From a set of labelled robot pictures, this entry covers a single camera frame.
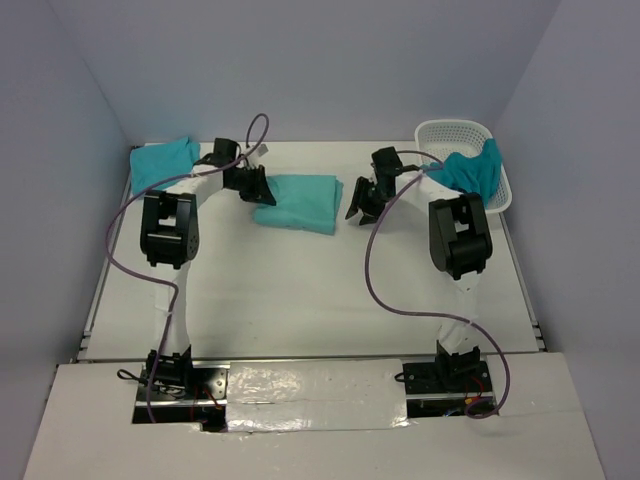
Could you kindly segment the turquoise t shirt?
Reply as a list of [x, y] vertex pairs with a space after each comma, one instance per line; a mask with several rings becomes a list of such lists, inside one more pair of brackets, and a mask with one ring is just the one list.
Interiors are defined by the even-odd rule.
[[199, 159], [200, 144], [189, 137], [133, 149], [130, 153], [132, 194], [160, 180], [190, 173]]

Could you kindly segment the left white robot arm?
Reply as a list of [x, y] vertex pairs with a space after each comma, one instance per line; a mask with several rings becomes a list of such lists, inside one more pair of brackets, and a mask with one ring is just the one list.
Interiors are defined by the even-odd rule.
[[147, 356], [147, 381], [173, 398], [184, 398], [196, 385], [186, 319], [186, 284], [199, 246], [198, 210], [227, 189], [249, 203], [274, 206], [276, 200], [258, 160], [268, 152], [259, 142], [245, 150], [218, 138], [189, 175], [166, 190], [145, 194], [140, 246], [154, 281], [157, 339]]

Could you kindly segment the dark teal t shirt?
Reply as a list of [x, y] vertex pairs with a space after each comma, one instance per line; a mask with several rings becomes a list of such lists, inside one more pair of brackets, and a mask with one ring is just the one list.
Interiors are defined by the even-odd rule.
[[493, 138], [485, 140], [481, 152], [474, 157], [454, 152], [442, 166], [435, 161], [422, 166], [431, 179], [444, 187], [479, 194], [485, 207], [498, 190], [501, 168], [502, 155]]

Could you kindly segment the light green t shirt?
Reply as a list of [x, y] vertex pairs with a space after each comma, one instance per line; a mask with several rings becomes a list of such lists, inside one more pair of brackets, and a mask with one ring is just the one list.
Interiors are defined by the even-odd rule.
[[283, 174], [267, 177], [276, 205], [259, 205], [253, 221], [261, 226], [333, 235], [343, 195], [335, 175]]

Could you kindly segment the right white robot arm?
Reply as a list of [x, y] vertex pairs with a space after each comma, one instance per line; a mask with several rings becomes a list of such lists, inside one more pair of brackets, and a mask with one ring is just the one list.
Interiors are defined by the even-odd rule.
[[[359, 214], [361, 226], [373, 227], [364, 259], [365, 285], [372, 299], [396, 315], [442, 320], [434, 372], [427, 377], [444, 390], [456, 391], [476, 374], [480, 364], [479, 348], [468, 353], [461, 353], [458, 348], [467, 341], [471, 330], [486, 333], [477, 324], [478, 286], [493, 254], [493, 242], [481, 196], [438, 184], [429, 174], [439, 170], [442, 163], [431, 154], [423, 155], [432, 161], [431, 165], [405, 165], [394, 147], [372, 153], [373, 176], [357, 179], [346, 218]], [[452, 313], [400, 310], [386, 304], [374, 291], [370, 272], [374, 240], [382, 221], [402, 197], [426, 215], [429, 258], [455, 289]]]

